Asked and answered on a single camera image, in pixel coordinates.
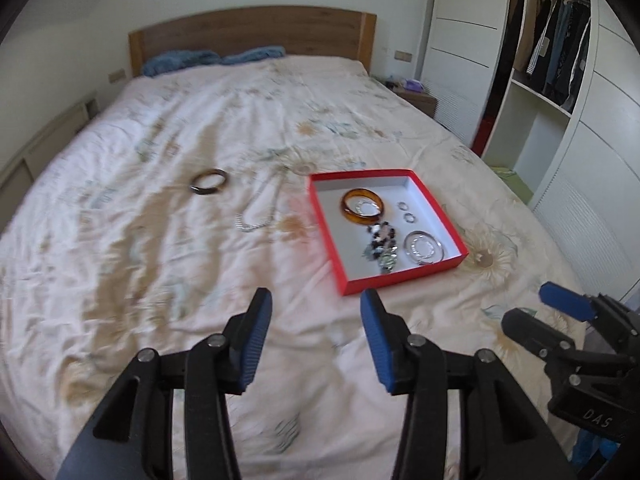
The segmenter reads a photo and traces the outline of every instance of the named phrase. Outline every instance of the screw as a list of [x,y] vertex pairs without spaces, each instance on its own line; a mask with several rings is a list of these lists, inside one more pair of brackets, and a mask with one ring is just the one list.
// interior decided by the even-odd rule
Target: screw
[[220,348],[221,346],[224,346],[225,343],[226,337],[222,334],[210,335],[207,339],[207,344],[212,348]]
[[424,346],[427,342],[427,338],[420,334],[409,334],[406,338],[406,341],[411,346]]
[[152,348],[143,348],[140,352],[138,352],[138,361],[141,363],[148,363],[154,357],[156,357],[156,353]]
[[488,348],[482,348],[478,351],[478,358],[483,363],[492,363],[495,361],[495,354]]

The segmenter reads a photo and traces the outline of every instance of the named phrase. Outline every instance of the hanging clothes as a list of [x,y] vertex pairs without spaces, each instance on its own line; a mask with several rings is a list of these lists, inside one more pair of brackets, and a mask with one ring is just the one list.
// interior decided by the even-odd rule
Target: hanging clothes
[[[536,25],[538,22],[538,18],[540,13],[542,12],[542,4],[546,0],[536,0]],[[520,39],[520,48],[516,53],[516,57],[513,60],[513,67],[518,72],[524,72],[529,65],[529,59],[531,57],[531,53],[533,51],[533,46],[536,44],[536,31],[533,23],[530,26],[527,26],[527,21],[525,20],[525,26],[522,28],[522,38]]]
[[549,69],[549,63],[551,61],[551,55],[553,53],[554,41],[557,37],[558,22],[560,13],[564,15],[564,5],[562,0],[556,0],[556,4],[553,5],[554,10],[551,13],[549,22],[546,24],[545,31],[542,38],[539,41],[540,50],[538,53],[538,60],[536,66],[531,73],[531,79],[529,81],[529,87],[538,93],[542,93],[542,89],[545,87],[546,73]]
[[551,51],[551,58],[549,60],[549,68],[546,71],[545,88],[542,92],[544,95],[546,95],[549,92],[549,89],[552,88],[553,82],[556,80],[556,76],[558,75],[560,54],[562,53],[564,40],[566,40],[567,33],[569,31],[569,24],[571,23],[573,12],[574,2],[572,0],[562,0],[560,13],[558,15],[558,24],[556,25],[556,34],[554,36],[554,45]]
[[554,101],[559,105],[564,104],[569,98],[570,86],[575,79],[576,69],[577,67],[579,68],[582,47],[586,45],[585,42],[588,43],[589,35],[587,34],[587,29],[591,21],[591,13],[586,6],[582,7],[584,7],[584,10],[581,12],[577,26],[574,28],[575,35],[572,35],[572,38],[567,43],[566,59],[554,84]]
[[[548,3],[548,14],[546,16],[546,20],[544,19],[544,12],[545,12],[545,7]],[[547,0],[544,4],[543,4],[543,9],[540,12],[540,16],[538,17],[539,20],[536,20],[536,35],[538,36],[538,21],[544,22],[545,26],[542,28],[542,30],[540,31],[540,35],[538,36],[538,40],[536,41],[536,47],[533,49],[533,54],[531,54],[531,60],[529,61],[529,66],[527,66],[527,74],[531,75],[533,74],[533,71],[536,68],[536,64],[538,63],[538,57],[540,56],[540,50],[542,49],[543,46],[543,42],[545,40],[545,35],[546,35],[546,30],[548,29],[549,26],[549,21],[551,20],[552,16],[554,15],[554,10],[556,8],[556,4],[558,3],[558,0]]]
[[589,51],[589,33],[591,30],[591,17],[587,22],[587,26],[582,34],[580,40],[580,54],[575,60],[574,67],[572,69],[571,78],[569,81],[569,97],[562,104],[562,108],[569,113],[574,111],[575,102],[578,99],[578,92],[580,91],[580,85],[584,78],[584,69],[587,65],[587,53]]

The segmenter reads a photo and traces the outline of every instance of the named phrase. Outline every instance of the wardrobe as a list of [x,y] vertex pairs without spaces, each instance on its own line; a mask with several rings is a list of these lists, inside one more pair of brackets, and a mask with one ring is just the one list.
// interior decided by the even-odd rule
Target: wardrobe
[[[640,287],[640,56],[605,0],[578,1],[588,4],[590,24],[575,103],[561,106],[511,67],[480,153],[528,188],[529,207],[585,292],[626,300]],[[509,7],[510,0],[434,3],[421,79],[438,98],[434,118],[467,146],[495,98]],[[518,17],[520,69],[539,8],[524,0]]]

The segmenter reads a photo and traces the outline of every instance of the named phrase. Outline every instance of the wall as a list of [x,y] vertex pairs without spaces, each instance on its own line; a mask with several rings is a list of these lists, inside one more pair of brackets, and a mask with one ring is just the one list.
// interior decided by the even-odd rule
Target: wall
[[[307,4],[378,15],[372,72],[412,76],[427,0],[30,0],[0,44],[0,167],[53,116],[94,89],[104,106],[129,69],[127,34],[177,16],[226,7]],[[414,54],[414,63],[393,59]]]

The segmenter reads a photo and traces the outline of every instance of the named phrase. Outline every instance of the wooden headboard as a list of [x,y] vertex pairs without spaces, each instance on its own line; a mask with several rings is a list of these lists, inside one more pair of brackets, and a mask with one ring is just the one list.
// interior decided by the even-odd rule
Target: wooden headboard
[[287,54],[340,56],[370,69],[376,15],[330,7],[271,6],[214,10],[129,34],[134,76],[168,50],[213,50],[220,56],[281,45]]

